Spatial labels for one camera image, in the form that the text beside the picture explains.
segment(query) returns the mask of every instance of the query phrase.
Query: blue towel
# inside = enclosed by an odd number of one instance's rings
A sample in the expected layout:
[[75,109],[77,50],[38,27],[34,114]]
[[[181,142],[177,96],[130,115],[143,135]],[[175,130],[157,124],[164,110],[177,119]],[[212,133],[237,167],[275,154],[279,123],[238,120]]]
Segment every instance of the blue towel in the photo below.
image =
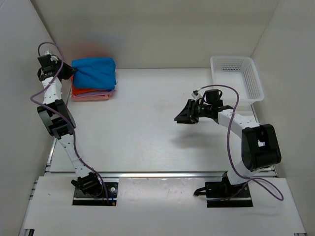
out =
[[78,71],[73,85],[78,89],[113,90],[116,85],[116,64],[112,58],[84,58],[72,61]]

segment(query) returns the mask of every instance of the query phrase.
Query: white panel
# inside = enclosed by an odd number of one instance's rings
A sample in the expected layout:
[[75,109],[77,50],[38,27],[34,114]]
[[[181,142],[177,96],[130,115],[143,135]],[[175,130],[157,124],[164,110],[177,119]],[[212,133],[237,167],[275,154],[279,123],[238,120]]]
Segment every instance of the white panel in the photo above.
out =
[[18,235],[51,138],[29,97],[42,89],[37,46],[51,41],[27,0],[0,1],[0,235]]
[[116,207],[72,206],[70,177],[41,177],[25,228],[34,236],[289,236],[304,228],[285,179],[270,179],[279,202],[250,183],[254,207],[207,208],[202,178],[119,180]]
[[205,68],[251,56],[278,0],[33,0],[68,59],[111,52],[118,68]]
[[[213,120],[177,124],[192,91],[212,83],[209,69],[117,70],[108,101],[69,102],[83,158],[102,172],[227,171],[227,129]],[[251,107],[241,114],[253,119]],[[231,135],[235,162],[241,139]],[[57,144],[50,171],[73,172]]]
[[307,233],[315,235],[315,1],[281,0],[253,54],[265,100],[255,108],[274,125],[288,179]]

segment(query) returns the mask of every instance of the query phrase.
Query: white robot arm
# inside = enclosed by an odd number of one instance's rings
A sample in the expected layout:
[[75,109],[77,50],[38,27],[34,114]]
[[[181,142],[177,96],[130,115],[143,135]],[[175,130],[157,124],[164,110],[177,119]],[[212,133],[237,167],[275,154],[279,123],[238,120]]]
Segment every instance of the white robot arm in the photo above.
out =
[[[242,161],[235,166],[232,165],[232,170],[223,174],[216,190],[221,191],[220,196],[224,199],[241,191],[244,184],[257,172],[280,163],[281,153],[272,125],[259,124],[237,113],[234,114],[231,123],[233,108],[223,105],[221,95],[222,92],[218,89],[208,90],[204,96],[194,91],[195,99],[189,99],[185,108],[174,120],[177,123],[196,124],[199,118],[211,118],[220,125],[230,127],[230,131],[242,139]],[[201,192],[204,190],[207,191],[209,188],[197,189],[195,195],[206,195]]]
[[73,180],[71,183],[78,187],[84,194],[98,196],[104,191],[102,183],[96,173],[87,168],[76,154],[73,135],[73,128],[76,127],[76,124],[61,96],[61,80],[68,80],[75,73],[76,69],[63,63],[58,77],[52,81],[61,66],[61,61],[49,51],[45,55],[38,57],[38,60],[41,64],[41,68],[37,73],[38,78],[44,88],[49,85],[48,89],[45,90],[43,104],[64,116],[72,126],[43,106],[37,107],[37,112],[49,134],[57,138],[58,142],[62,145],[75,169],[78,179],[77,181]]

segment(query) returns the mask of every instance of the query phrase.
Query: plastic basket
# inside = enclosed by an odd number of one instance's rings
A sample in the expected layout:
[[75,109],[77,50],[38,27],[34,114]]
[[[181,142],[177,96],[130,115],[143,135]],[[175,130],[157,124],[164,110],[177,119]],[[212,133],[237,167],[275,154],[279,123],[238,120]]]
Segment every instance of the plastic basket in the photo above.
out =
[[[248,106],[264,99],[260,79],[254,64],[249,57],[213,56],[211,57],[213,84],[228,85],[240,95],[240,106]],[[228,88],[217,87],[223,92],[225,105],[234,106],[236,95]]]

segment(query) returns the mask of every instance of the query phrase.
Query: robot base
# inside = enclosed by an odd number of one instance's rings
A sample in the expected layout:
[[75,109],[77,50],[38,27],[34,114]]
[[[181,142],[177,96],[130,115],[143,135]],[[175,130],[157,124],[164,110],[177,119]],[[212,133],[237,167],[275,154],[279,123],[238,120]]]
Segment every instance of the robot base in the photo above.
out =
[[[206,188],[208,189],[218,189],[221,187],[222,182],[205,182]],[[237,194],[235,197],[226,201],[211,201],[212,199],[228,198],[224,192],[220,191],[206,191],[207,197],[207,208],[212,207],[253,207],[252,197],[248,184],[243,188],[243,190]]]
[[107,192],[108,192],[108,203],[106,200],[106,195],[104,193],[99,196],[92,197],[89,194],[84,194],[82,191],[75,187],[72,205],[74,206],[108,206],[114,207],[117,204],[117,194],[118,194],[118,183],[117,182],[105,182]]

